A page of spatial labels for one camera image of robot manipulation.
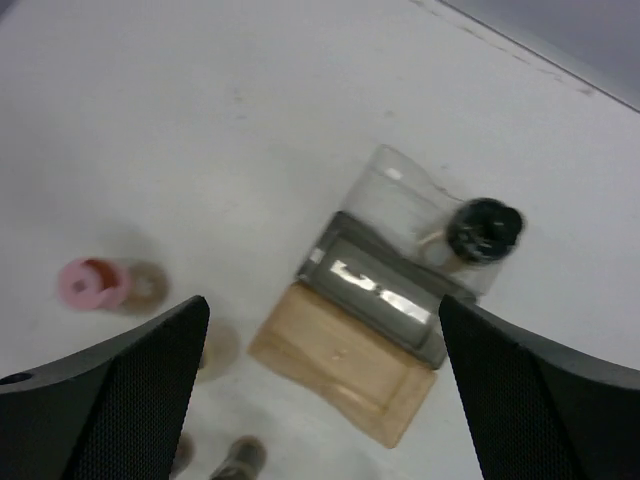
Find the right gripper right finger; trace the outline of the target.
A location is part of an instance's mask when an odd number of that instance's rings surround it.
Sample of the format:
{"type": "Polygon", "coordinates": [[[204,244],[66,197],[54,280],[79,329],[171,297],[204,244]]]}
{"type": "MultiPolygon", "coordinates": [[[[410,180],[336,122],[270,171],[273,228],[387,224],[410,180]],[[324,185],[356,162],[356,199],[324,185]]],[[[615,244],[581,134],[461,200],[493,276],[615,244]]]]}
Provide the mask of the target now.
{"type": "Polygon", "coordinates": [[[439,317],[484,478],[638,478],[638,371],[452,296],[439,317]]]}

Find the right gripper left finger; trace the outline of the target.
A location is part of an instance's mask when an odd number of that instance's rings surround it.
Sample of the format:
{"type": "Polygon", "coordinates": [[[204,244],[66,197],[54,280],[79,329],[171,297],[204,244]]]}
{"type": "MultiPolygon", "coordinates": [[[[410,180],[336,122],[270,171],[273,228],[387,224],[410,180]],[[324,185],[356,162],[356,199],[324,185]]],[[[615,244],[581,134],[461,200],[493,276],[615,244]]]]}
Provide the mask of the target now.
{"type": "Polygon", "coordinates": [[[1,380],[4,479],[167,479],[209,325],[194,296],[1,380]]]}

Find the pink lid spice jar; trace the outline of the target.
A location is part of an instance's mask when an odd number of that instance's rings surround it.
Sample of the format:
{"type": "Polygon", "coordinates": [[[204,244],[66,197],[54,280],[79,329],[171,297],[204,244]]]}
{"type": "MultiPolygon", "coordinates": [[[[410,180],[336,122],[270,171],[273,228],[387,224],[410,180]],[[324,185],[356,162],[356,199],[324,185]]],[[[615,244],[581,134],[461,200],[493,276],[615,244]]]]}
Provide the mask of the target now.
{"type": "Polygon", "coordinates": [[[170,282],[164,269],[153,262],[84,257],[59,271],[56,288],[62,302],[73,310],[143,316],[164,303],[170,282]]]}

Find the small black pepper bottle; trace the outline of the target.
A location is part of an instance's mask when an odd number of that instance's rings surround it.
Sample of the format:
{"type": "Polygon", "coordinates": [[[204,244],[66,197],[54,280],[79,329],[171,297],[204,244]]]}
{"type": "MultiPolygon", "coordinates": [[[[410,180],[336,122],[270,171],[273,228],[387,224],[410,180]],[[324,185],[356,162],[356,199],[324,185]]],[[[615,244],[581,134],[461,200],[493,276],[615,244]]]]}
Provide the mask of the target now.
{"type": "Polygon", "coordinates": [[[237,439],[210,480],[256,480],[267,459],[264,444],[254,436],[237,439]]]}

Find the large brown spice jar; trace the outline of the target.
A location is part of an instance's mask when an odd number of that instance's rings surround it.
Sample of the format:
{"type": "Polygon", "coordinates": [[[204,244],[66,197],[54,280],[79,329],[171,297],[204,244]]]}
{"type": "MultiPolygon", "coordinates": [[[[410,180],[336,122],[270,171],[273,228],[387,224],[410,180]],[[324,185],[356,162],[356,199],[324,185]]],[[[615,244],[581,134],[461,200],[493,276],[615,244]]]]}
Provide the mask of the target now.
{"type": "Polygon", "coordinates": [[[463,202],[444,224],[418,241],[420,259],[443,272],[486,268],[504,261],[525,230],[519,210],[494,198],[463,202]]]}

